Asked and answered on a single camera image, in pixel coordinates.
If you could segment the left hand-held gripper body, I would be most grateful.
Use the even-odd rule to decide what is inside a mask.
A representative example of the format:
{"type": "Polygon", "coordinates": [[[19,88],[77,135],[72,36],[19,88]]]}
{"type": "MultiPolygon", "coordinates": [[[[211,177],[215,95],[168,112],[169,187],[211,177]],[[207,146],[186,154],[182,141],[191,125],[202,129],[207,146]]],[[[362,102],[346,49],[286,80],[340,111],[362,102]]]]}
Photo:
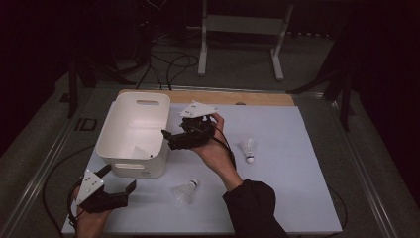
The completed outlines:
{"type": "Polygon", "coordinates": [[[81,185],[75,204],[88,213],[100,213],[128,205],[128,195],[125,191],[109,193],[105,190],[103,178],[93,171],[86,171],[81,179],[81,185]]]}

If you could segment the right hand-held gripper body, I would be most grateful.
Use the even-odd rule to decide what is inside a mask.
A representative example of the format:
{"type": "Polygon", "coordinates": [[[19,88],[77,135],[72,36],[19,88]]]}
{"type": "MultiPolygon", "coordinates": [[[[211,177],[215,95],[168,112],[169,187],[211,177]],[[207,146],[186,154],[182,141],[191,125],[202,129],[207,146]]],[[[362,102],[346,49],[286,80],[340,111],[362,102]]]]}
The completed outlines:
{"type": "Polygon", "coordinates": [[[180,134],[167,133],[168,145],[172,150],[192,149],[205,145],[215,135],[211,115],[218,113],[216,106],[193,101],[179,112],[182,118],[180,134]]]}

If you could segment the white feather shuttlecock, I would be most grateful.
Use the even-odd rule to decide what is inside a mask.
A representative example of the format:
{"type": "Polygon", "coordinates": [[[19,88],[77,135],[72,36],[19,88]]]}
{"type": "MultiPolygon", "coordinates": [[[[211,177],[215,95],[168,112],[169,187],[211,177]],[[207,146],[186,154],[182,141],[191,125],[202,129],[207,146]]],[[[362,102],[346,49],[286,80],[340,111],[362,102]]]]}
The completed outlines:
{"type": "Polygon", "coordinates": [[[255,141],[253,139],[243,140],[240,144],[246,161],[252,164],[255,161],[255,141]]]}
{"type": "Polygon", "coordinates": [[[149,153],[148,151],[135,146],[133,153],[132,153],[132,158],[133,159],[139,159],[139,160],[149,160],[150,158],[152,158],[154,155],[149,153]]]}
{"type": "Polygon", "coordinates": [[[171,192],[178,202],[188,205],[193,201],[195,189],[199,182],[196,179],[190,180],[188,183],[174,187],[171,192]]]}

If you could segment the white plastic storage bin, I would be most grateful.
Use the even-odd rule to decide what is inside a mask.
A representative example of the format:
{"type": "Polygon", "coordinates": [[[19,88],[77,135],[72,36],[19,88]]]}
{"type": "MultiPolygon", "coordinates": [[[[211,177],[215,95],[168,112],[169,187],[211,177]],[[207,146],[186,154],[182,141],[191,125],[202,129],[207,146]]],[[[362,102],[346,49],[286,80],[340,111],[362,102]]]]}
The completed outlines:
{"type": "Polygon", "coordinates": [[[161,93],[123,92],[112,104],[102,127],[96,153],[124,178],[154,179],[163,175],[168,144],[161,133],[167,129],[170,98],[161,93]],[[138,146],[154,156],[133,159],[138,146]]]}

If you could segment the person's left hand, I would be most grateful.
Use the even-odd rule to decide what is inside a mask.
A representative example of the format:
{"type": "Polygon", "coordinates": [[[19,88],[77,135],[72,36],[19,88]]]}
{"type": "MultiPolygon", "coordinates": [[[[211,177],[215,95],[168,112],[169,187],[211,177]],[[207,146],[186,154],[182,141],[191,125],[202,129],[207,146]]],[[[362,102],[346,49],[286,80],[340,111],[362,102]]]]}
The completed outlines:
{"type": "Polygon", "coordinates": [[[77,214],[76,238],[100,238],[111,210],[100,213],[88,213],[78,206],[77,214]]]}

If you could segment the person's right hand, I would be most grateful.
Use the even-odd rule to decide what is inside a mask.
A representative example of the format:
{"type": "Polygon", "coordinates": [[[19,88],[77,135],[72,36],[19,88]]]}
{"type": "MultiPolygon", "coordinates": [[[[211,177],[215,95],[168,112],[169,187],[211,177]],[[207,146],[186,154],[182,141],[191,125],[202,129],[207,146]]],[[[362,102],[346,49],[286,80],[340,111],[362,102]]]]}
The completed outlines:
{"type": "Polygon", "coordinates": [[[216,127],[214,139],[201,147],[193,148],[192,151],[221,179],[226,190],[231,191],[242,185],[243,180],[231,162],[231,153],[223,137],[224,119],[217,113],[211,117],[215,120],[216,127]]]}

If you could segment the black metal stand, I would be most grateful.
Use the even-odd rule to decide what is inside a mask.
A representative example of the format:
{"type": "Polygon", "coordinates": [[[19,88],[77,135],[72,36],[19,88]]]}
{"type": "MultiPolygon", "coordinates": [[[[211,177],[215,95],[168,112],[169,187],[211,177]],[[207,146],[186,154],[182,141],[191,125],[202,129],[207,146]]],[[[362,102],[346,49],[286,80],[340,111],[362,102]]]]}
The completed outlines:
{"type": "Polygon", "coordinates": [[[300,87],[287,90],[287,93],[294,95],[301,94],[317,85],[327,82],[328,86],[322,93],[322,96],[327,101],[335,101],[338,97],[341,97],[339,119],[343,128],[349,131],[348,117],[350,115],[350,100],[354,75],[355,71],[351,67],[333,69],[329,72],[321,73],[314,80],[300,87]]]}
{"type": "Polygon", "coordinates": [[[105,65],[89,57],[74,57],[68,63],[68,118],[72,118],[78,107],[78,81],[81,81],[86,87],[94,87],[97,80],[94,76],[94,70],[99,71],[112,80],[124,85],[135,85],[105,65]]]}

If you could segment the pale blue table mat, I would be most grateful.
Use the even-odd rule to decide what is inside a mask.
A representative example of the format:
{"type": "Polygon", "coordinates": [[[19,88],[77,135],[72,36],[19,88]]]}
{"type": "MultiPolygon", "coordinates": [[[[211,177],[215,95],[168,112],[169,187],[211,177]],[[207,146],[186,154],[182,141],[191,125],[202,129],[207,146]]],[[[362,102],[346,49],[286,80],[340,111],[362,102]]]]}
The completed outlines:
{"type": "MultiPolygon", "coordinates": [[[[180,133],[182,105],[171,104],[167,131],[180,133]]],[[[236,157],[239,174],[263,181],[276,195],[275,218],[289,234],[332,234],[342,226],[335,211],[299,109],[295,106],[222,105],[224,134],[236,157]],[[249,164],[240,146],[255,141],[255,161],[249,164]]],[[[93,171],[107,165],[96,153],[93,171]]],[[[220,179],[191,151],[168,149],[159,178],[105,178],[108,192],[123,190],[133,180],[136,190],[124,208],[114,210],[105,226],[119,235],[227,235],[234,229],[222,195],[220,179]],[[193,201],[184,205],[171,190],[196,179],[193,201]]]]}

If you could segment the white metal stand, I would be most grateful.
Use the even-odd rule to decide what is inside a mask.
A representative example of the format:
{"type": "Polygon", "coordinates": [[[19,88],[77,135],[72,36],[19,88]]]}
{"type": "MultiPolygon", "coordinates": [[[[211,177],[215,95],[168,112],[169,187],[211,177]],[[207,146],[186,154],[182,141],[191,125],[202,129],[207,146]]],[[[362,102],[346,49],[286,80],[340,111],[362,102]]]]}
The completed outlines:
{"type": "Polygon", "coordinates": [[[259,18],[244,16],[224,16],[209,14],[208,0],[202,1],[202,17],[201,17],[201,48],[198,58],[197,73],[199,76],[206,74],[206,63],[208,55],[207,33],[208,32],[224,32],[224,33],[240,33],[240,34],[259,34],[277,36],[276,45],[270,49],[270,58],[272,67],[277,81],[283,81],[284,75],[280,63],[279,53],[284,42],[288,24],[294,9],[293,4],[287,4],[283,17],[275,18],[259,18]]]}

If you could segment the small black floor frame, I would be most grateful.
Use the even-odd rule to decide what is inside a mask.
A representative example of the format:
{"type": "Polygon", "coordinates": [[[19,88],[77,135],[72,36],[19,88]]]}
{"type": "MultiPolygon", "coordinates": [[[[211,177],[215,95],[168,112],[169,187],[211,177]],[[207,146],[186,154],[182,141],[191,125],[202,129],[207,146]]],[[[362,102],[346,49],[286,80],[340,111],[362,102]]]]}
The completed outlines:
{"type": "Polygon", "coordinates": [[[79,118],[74,130],[75,131],[94,131],[96,129],[97,123],[98,121],[96,119],[79,118]]]}

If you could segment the metal frame rail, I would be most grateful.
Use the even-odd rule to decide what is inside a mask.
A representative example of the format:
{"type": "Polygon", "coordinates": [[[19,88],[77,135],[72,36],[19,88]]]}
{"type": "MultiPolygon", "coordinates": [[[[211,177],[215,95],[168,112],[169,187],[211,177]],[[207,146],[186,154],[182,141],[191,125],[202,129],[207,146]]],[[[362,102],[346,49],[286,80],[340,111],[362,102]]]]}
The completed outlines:
{"type": "Polygon", "coordinates": [[[336,101],[327,101],[326,105],[332,115],[336,127],[343,138],[347,149],[350,151],[350,161],[354,167],[358,181],[364,191],[365,198],[370,207],[372,215],[378,225],[382,238],[398,238],[395,228],[389,218],[387,211],[385,210],[384,204],[374,187],[374,184],[368,175],[368,171],[362,160],[362,156],[357,150],[354,140],[349,132],[344,129],[344,126],[340,121],[340,108],[336,101]]]}
{"type": "Polygon", "coordinates": [[[71,119],[67,105],[51,97],[0,159],[0,238],[57,235],[43,208],[42,190],[48,182],[47,205],[62,225],[69,188],[93,151],[92,140],[77,140],[75,132],[93,95],[92,89],[81,93],[71,119]]]}

